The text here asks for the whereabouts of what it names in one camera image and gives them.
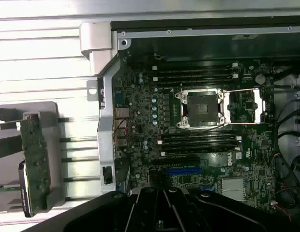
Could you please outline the silver socket cover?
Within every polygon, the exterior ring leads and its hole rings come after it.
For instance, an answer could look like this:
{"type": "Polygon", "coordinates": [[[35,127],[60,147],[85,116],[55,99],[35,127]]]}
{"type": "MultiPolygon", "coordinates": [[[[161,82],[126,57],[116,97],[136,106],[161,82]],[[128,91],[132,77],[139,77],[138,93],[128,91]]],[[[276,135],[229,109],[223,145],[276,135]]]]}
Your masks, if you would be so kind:
{"type": "Polygon", "coordinates": [[[247,88],[247,89],[237,89],[237,90],[224,90],[223,91],[224,98],[222,100],[222,113],[224,114],[225,118],[225,124],[231,124],[231,125],[257,125],[262,123],[262,114],[266,110],[266,103],[260,96],[260,89],[259,88],[247,88]],[[251,91],[254,94],[254,104],[257,105],[257,108],[254,111],[254,121],[253,122],[233,122],[231,120],[230,116],[230,94],[231,93],[238,93],[238,92],[245,92],[245,91],[251,91]]]}

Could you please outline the grey parts rack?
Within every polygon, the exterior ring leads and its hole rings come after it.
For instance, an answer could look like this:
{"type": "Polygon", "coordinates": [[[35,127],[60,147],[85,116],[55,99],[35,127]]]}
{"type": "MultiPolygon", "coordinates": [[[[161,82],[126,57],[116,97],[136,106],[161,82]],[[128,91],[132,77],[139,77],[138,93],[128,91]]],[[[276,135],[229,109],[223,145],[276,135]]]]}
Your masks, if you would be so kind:
{"type": "MultiPolygon", "coordinates": [[[[19,167],[19,164],[23,161],[23,151],[21,136],[16,124],[23,120],[25,115],[31,114],[38,115],[47,145],[51,185],[50,193],[47,196],[47,209],[39,212],[44,213],[50,211],[54,206],[62,205],[65,200],[61,170],[57,104],[53,101],[44,101],[0,105],[0,159],[19,153],[22,155],[21,161],[8,160],[10,165],[17,165],[19,167]]],[[[21,205],[16,206],[16,208],[22,208],[21,197],[17,199],[17,202],[21,205]]]]}

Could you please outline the metal table bracket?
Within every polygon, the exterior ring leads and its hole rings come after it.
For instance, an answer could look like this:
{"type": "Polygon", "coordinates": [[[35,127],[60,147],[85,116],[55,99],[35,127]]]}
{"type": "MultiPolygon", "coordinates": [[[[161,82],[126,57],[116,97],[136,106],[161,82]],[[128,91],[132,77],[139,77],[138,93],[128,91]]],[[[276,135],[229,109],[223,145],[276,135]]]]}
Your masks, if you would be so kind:
{"type": "Polygon", "coordinates": [[[97,80],[88,80],[87,81],[87,100],[89,102],[97,102],[99,99],[98,96],[98,84],[97,80]]]}

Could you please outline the green RAM stick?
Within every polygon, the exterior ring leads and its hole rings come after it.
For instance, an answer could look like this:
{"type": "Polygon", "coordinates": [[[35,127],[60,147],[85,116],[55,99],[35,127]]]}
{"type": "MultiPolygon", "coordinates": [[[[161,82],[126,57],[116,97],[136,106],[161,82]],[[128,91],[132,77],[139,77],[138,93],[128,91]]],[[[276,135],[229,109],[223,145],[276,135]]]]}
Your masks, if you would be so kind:
{"type": "Polygon", "coordinates": [[[20,185],[0,185],[0,192],[19,191],[20,185]]]}

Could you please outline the silver chipset heatsink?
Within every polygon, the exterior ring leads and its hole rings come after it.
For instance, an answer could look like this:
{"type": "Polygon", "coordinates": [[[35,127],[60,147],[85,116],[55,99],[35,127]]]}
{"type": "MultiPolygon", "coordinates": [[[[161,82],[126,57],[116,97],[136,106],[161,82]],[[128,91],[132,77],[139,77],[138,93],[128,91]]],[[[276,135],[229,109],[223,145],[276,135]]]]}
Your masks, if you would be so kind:
{"type": "Polygon", "coordinates": [[[242,178],[222,179],[222,195],[235,201],[245,200],[245,187],[242,178]]]}

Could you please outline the blue expansion slot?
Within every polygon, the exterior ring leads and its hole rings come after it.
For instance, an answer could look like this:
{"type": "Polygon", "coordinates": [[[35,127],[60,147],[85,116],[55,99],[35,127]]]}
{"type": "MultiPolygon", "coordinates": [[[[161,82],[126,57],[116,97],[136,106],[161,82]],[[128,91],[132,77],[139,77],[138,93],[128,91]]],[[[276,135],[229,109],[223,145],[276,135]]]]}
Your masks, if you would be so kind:
{"type": "Polygon", "coordinates": [[[202,168],[177,168],[167,170],[170,176],[201,174],[202,168]]]}

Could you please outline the open black PC case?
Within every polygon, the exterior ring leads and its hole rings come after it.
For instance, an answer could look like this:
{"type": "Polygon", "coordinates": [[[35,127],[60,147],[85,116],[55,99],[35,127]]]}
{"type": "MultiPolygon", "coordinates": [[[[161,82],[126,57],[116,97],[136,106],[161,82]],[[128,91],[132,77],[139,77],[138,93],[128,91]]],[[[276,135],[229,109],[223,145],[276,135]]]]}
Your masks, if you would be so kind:
{"type": "Polygon", "coordinates": [[[273,63],[275,214],[300,216],[300,15],[156,18],[80,26],[82,54],[97,77],[102,190],[122,190],[114,142],[114,82],[123,62],[267,59],[273,63]]]}

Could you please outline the green Dell motherboard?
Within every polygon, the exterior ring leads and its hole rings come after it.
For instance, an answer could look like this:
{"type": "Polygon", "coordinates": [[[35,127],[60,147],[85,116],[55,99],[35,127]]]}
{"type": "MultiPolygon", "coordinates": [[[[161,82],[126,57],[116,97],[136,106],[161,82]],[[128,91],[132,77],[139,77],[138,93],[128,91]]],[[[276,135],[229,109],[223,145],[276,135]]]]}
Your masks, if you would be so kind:
{"type": "MultiPolygon", "coordinates": [[[[208,61],[170,61],[156,58],[149,62],[123,62],[124,72],[114,82],[114,142],[116,167],[124,172],[117,178],[118,187],[129,190],[134,187],[165,185],[187,190],[212,191],[222,195],[222,179],[242,178],[245,187],[244,203],[273,213],[275,211],[275,178],[271,157],[275,152],[273,139],[274,95],[273,63],[267,59],[227,59],[208,61]],[[215,65],[238,62],[238,68],[230,74],[239,74],[234,83],[222,86],[158,87],[153,84],[153,65],[194,64],[215,65]],[[259,85],[255,77],[262,74],[266,82],[259,85]],[[212,129],[184,130],[175,124],[173,116],[174,94],[182,89],[237,90],[259,88],[266,103],[262,123],[257,125],[225,124],[212,129]],[[164,134],[208,131],[234,131],[240,151],[161,156],[157,140],[164,134]],[[155,159],[200,158],[199,165],[153,165],[155,159]],[[170,176],[167,170],[177,168],[202,168],[201,174],[170,176]]],[[[251,91],[230,94],[230,116],[233,122],[253,122],[254,94],[251,91]]]]}

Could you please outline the black RAM slot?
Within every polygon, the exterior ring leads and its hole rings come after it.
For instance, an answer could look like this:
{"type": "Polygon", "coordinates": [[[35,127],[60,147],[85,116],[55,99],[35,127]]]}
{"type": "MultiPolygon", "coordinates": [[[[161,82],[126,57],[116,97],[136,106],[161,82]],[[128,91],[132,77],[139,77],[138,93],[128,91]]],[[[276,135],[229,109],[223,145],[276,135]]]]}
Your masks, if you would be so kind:
{"type": "Polygon", "coordinates": [[[217,81],[217,80],[230,80],[239,78],[239,74],[213,74],[213,75],[172,75],[172,76],[155,76],[152,78],[154,82],[159,81],[217,81]]]}
{"type": "Polygon", "coordinates": [[[197,70],[160,70],[156,71],[157,75],[172,75],[172,74],[230,74],[233,69],[197,69],[197,70]]]}
{"type": "Polygon", "coordinates": [[[212,130],[208,132],[186,132],[186,133],[174,133],[174,134],[164,134],[161,136],[161,139],[169,138],[185,138],[185,137],[198,137],[198,136],[223,136],[223,135],[234,135],[234,131],[230,130],[212,130]]]}
{"type": "Polygon", "coordinates": [[[164,149],[221,149],[238,146],[238,142],[206,142],[206,143],[176,143],[176,144],[162,144],[164,149]]]}
{"type": "Polygon", "coordinates": [[[238,62],[233,62],[229,64],[215,64],[215,65],[194,65],[194,64],[162,64],[153,65],[151,67],[152,71],[167,71],[167,70],[198,70],[198,69],[232,69],[238,68],[240,65],[238,62]]]}
{"type": "Polygon", "coordinates": [[[163,148],[160,152],[161,156],[186,155],[186,154],[201,154],[201,153],[218,153],[227,151],[240,151],[238,146],[223,146],[223,147],[172,147],[163,148]]]}
{"type": "Polygon", "coordinates": [[[227,142],[237,141],[235,135],[232,134],[206,134],[206,135],[185,135],[185,136],[171,136],[157,140],[158,145],[168,143],[180,142],[227,142]]]}
{"type": "Polygon", "coordinates": [[[198,86],[222,86],[230,85],[234,80],[210,80],[210,81],[173,81],[153,83],[158,87],[198,87],[198,86]]]}

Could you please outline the black expansion slot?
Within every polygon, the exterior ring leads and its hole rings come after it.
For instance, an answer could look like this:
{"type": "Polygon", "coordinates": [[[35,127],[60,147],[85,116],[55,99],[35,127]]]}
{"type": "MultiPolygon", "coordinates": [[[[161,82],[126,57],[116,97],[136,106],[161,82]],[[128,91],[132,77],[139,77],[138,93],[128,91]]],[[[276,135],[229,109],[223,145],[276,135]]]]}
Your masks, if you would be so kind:
{"type": "Polygon", "coordinates": [[[200,158],[162,158],[154,159],[153,165],[172,165],[172,166],[184,166],[184,165],[199,165],[200,158]]]}

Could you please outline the CPU socket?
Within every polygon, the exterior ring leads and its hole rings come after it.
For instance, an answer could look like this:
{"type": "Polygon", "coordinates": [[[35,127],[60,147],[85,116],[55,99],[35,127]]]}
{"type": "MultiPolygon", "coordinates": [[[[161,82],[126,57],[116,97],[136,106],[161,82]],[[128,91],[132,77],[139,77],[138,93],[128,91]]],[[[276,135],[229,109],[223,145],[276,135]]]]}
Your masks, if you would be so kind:
{"type": "Polygon", "coordinates": [[[176,126],[184,130],[224,126],[223,98],[223,90],[217,88],[182,89],[175,93],[173,116],[176,126]]]}

